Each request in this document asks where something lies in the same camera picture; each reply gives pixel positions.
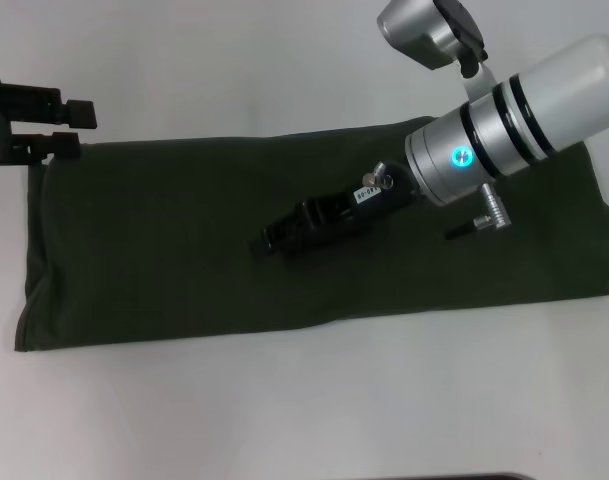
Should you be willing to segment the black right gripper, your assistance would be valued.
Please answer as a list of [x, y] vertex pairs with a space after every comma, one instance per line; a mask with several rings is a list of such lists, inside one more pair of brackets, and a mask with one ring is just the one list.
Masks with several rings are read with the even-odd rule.
[[291, 213], [265, 227], [263, 237], [249, 243], [250, 255], [254, 260], [300, 259], [307, 250], [365, 233], [421, 199], [419, 183], [408, 167], [380, 162], [360, 184], [299, 202]]

